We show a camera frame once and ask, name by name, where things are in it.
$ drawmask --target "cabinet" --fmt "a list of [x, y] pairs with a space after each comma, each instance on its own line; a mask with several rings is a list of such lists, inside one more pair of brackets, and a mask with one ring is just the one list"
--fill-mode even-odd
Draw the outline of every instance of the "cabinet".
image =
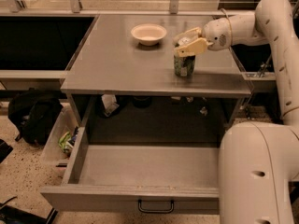
[[[197, 56], [194, 74], [177, 77], [172, 44], [176, 34], [211, 19], [99, 16], [61, 87], [80, 128], [62, 185], [41, 190], [54, 208], [218, 213], [218, 148], [250, 88], [228, 49]], [[166, 38], [153, 47], [138, 44], [130, 31], [141, 23], [164, 26]], [[103, 119], [96, 114], [102, 94], [146, 95], [152, 103], [137, 108], [128, 102]], [[173, 96], [194, 101], [174, 105]]]

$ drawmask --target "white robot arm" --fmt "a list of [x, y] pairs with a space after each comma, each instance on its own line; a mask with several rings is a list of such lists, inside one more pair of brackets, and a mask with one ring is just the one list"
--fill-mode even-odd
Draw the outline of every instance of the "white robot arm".
[[191, 43], [175, 48], [177, 56], [235, 44], [270, 44], [284, 122], [246, 122], [224, 135], [219, 159], [221, 224], [293, 224], [288, 184], [299, 176], [299, 41], [291, 4], [261, 0], [254, 13], [211, 21], [195, 31]]

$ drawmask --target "plastic bin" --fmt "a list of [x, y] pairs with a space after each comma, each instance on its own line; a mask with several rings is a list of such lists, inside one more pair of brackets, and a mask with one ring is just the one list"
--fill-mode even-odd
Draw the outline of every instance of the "plastic bin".
[[73, 133], [77, 126], [78, 124], [71, 107], [69, 105], [65, 106], [56, 119], [48, 141], [44, 146], [43, 152], [40, 156], [41, 162], [43, 164], [50, 165], [59, 172], [64, 170], [64, 168], [61, 167], [67, 165], [68, 157], [63, 153], [58, 145], [58, 142], [64, 133]]

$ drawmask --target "black handle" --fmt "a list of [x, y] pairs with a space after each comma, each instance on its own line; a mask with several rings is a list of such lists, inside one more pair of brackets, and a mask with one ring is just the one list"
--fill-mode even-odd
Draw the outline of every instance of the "black handle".
[[170, 201], [170, 208], [167, 210], [149, 210], [149, 209], [144, 209], [142, 207], [142, 201], [138, 200], [138, 209], [141, 213], [147, 213], [147, 214], [169, 214], [174, 211], [175, 202], [173, 200]]

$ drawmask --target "gray tabletop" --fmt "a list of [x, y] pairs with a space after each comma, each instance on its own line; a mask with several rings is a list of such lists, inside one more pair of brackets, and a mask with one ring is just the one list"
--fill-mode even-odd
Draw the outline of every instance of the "gray tabletop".
[[[100, 15], [68, 72], [62, 91], [74, 94], [126, 94], [241, 98], [250, 89], [230, 50], [207, 51], [196, 56], [191, 77], [174, 73], [172, 39], [211, 21], [209, 16]], [[167, 30], [153, 47], [140, 45], [131, 30], [156, 23]]]

